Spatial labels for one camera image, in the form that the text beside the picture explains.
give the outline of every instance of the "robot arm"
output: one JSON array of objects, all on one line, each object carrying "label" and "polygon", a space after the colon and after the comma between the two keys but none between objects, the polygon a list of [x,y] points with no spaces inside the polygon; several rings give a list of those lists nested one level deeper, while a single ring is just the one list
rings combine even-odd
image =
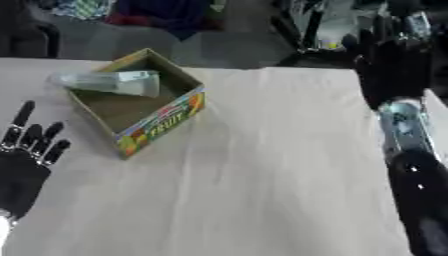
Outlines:
[{"label": "robot arm", "polygon": [[25,130],[34,109],[26,102],[0,143],[0,251],[9,232],[34,205],[40,190],[70,142],[54,137],[63,129],[60,122],[43,131],[38,124]]},{"label": "robot arm", "polygon": [[448,170],[434,150],[423,103],[431,28],[423,12],[403,10],[380,14],[373,32],[346,39],[346,48],[355,57],[366,103],[379,117],[390,187],[411,252],[448,256]]}]

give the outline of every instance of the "floor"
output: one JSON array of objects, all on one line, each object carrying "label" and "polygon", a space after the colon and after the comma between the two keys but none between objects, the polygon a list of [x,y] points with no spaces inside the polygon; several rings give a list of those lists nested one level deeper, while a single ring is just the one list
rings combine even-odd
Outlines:
[{"label": "floor", "polygon": [[113,60],[150,47],[184,66],[251,69],[272,66],[291,52],[270,28],[272,11],[269,0],[229,1],[224,31],[200,32],[182,42],[156,28],[79,21],[40,10],[34,15],[60,29],[64,59]]}]

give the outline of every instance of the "colorful box label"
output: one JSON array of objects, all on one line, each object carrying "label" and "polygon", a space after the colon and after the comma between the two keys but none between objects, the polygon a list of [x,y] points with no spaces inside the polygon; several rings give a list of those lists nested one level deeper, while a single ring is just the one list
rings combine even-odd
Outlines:
[{"label": "colorful box label", "polygon": [[175,104],[158,110],[139,125],[126,130],[117,138],[120,154],[128,157],[149,145],[152,141],[166,134],[183,121],[204,108],[205,94],[200,92],[190,97],[181,97]]}]

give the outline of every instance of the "fruit box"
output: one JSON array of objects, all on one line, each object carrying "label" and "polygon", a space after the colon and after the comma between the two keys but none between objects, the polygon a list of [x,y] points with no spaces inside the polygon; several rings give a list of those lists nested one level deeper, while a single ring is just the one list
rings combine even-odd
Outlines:
[{"label": "fruit box", "polygon": [[96,71],[133,70],[159,72],[157,98],[68,89],[75,104],[112,139],[123,158],[135,154],[204,108],[202,83],[150,49],[135,52]]}]

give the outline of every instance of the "table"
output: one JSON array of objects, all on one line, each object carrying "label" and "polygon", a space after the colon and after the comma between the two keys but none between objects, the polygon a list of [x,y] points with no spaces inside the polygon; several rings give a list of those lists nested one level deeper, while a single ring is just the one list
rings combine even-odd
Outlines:
[{"label": "table", "polygon": [[[101,65],[0,60],[0,124],[35,100],[31,122],[63,120],[73,142],[5,255],[410,255],[352,71],[186,69],[206,109],[122,161],[45,83]],[[427,106],[448,152],[447,111],[432,93]]]}]

